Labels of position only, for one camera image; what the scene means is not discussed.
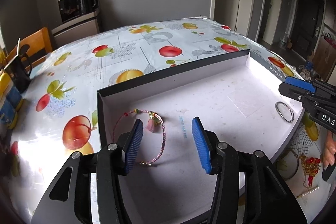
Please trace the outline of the right hand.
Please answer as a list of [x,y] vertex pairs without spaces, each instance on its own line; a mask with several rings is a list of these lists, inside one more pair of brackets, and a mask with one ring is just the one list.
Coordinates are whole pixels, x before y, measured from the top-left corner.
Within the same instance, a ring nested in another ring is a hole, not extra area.
[[333,166],[335,163],[336,142],[333,139],[333,133],[327,132],[325,147],[323,150],[323,169],[326,170],[328,166]]

